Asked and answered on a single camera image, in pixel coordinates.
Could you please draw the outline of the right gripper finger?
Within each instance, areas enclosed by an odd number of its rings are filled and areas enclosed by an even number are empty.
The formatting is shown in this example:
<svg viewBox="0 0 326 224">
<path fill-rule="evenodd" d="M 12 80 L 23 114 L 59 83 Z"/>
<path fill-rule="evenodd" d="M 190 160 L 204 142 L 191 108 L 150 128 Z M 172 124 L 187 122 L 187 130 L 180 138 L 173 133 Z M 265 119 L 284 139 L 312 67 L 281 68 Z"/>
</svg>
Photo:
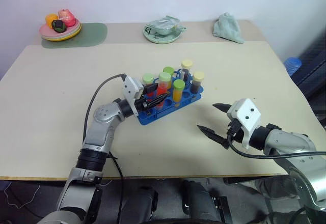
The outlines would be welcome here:
<svg viewBox="0 0 326 224">
<path fill-rule="evenodd" d="M 200 129 L 202 133 L 204 133 L 209 139 L 215 141 L 216 143 L 223 146 L 225 149 L 229 149 L 229 143 L 226 138 L 223 138 L 219 135 L 217 135 L 212 129 L 197 125 L 197 127 Z"/>
<path fill-rule="evenodd" d="M 224 104 L 224 103 L 214 103 L 212 106 L 224 113 L 227 113 L 227 111 L 231 108 L 231 104 Z"/>
</svg>

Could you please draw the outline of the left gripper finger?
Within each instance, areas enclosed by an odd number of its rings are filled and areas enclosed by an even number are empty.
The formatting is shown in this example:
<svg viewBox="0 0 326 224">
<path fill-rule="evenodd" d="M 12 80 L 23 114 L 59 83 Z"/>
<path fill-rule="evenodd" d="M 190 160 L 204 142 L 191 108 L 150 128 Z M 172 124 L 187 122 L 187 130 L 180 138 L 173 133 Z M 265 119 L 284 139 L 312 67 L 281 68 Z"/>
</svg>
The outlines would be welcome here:
<svg viewBox="0 0 326 224">
<path fill-rule="evenodd" d="M 147 108 L 150 109 L 150 108 L 153 108 L 153 107 L 158 106 L 160 103 L 164 102 L 164 100 L 165 100 L 167 97 L 168 97 L 168 93 L 164 93 L 164 94 L 160 94 L 160 95 L 158 95 L 156 98 L 154 98 L 154 99 L 151 100 L 151 101 L 147 100 L 147 101 L 146 101 Z"/>
<path fill-rule="evenodd" d="M 147 84 L 144 85 L 143 87 L 143 94 L 151 94 L 154 93 L 157 89 L 157 83 L 151 83 L 151 84 Z"/>
</svg>

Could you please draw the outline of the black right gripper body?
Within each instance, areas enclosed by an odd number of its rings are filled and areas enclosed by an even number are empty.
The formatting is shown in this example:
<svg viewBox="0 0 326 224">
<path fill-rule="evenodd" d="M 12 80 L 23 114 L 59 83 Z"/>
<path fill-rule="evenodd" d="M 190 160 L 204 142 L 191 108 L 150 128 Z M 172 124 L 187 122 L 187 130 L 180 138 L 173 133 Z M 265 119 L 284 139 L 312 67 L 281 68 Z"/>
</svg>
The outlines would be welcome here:
<svg viewBox="0 0 326 224">
<path fill-rule="evenodd" d="M 230 142 L 236 141 L 237 143 L 242 143 L 244 137 L 244 131 L 242 130 L 242 124 L 238 119 L 233 119 L 228 124 L 227 138 L 225 139 L 225 145 L 230 145 Z"/>
</svg>

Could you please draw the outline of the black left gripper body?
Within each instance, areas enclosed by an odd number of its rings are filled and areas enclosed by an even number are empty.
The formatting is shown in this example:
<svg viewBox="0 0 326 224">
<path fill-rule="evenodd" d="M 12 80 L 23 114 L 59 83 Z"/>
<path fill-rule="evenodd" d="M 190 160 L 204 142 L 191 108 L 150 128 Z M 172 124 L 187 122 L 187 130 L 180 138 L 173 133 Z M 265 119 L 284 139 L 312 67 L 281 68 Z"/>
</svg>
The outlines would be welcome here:
<svg viewBox="0 0 326 224">
<path fill-rule="evenodd" d="M 134 105 L 138 112 L 149 110 L 147 108 L 147 104 L 146 104 L 147 100 L 149 100 L 149 101 L 153 100 L 153 93 L 151 93 L 151 94 L 143 94 L 142 93 L 140 98 L 135 101 Z"/>
</svg>

